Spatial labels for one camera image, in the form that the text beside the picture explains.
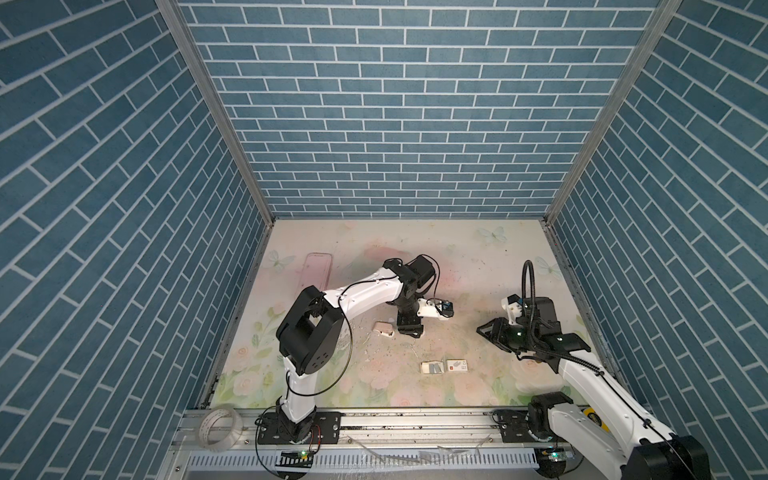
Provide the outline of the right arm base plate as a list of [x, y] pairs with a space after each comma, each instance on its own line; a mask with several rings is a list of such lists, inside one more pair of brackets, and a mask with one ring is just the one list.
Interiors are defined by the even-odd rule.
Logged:
[[505, 444], [537, 442], [530, 433], [526, 410], [496, 409], [491, 412], [491, 420]]

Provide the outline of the staple box sleeve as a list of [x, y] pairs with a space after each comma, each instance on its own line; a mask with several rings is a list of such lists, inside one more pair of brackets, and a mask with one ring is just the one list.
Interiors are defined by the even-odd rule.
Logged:
[[469, 370], [468, 362], [465, 359], [447, 359], [445, 364], [448, 372], [467, 372]]

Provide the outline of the staple box tray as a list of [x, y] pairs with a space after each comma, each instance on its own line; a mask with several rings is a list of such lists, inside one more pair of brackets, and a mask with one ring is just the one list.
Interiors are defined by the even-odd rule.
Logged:
[[445, 366], [442, 361], [426, 361], [420, 364], [420, 371], [425, 375], [440, 375], [445, 372]]

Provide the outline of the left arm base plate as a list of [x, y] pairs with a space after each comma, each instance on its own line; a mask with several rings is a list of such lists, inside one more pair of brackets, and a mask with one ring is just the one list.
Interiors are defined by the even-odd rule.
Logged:
[[342, 414], [337, 411], [315, 411], [298, 423], [278, 409], [276, 413], [264, 413], [257, 426], [257, 439], [260, 445], [289, 445], [307, 443], [311, 436], [314, 441], [337, 444], [341, 430]]

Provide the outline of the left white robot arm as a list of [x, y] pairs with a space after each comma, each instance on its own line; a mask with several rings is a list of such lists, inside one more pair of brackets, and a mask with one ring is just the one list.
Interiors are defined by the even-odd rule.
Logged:
[[316, 388], [317, 373], [331, 360], [342, 329], [349, 329], [353, 318], [393, 305], [396, 330], [416, 339], [424, 332], [423, 319], [451, 318], [453, 303], [436, 296], [439, 280], [437, 261], [420, 254], [410, 261], [389, 258], [371, 275], [334, 290], [314, 285], [301, 290], [276, 331], [286, 380], [279, 418], [291, 427], [313, 419], [315, 398], [328, 391]]

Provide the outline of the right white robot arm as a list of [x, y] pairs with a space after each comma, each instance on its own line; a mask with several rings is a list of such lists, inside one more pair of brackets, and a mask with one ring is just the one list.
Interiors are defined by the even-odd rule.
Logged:
[[679, 435], [645, 409], [601, 364], [588, 343], [566, 333], [548, 297], [504, 299], [504, 316], [477, 333], [518, 359], [548, 366], [587, 401], [595, 424], [562, 392], [534, 396], [528, 405], [529, 433], [540, 441], [571, 444], [608, 479], [708, 479], [705, 447]]

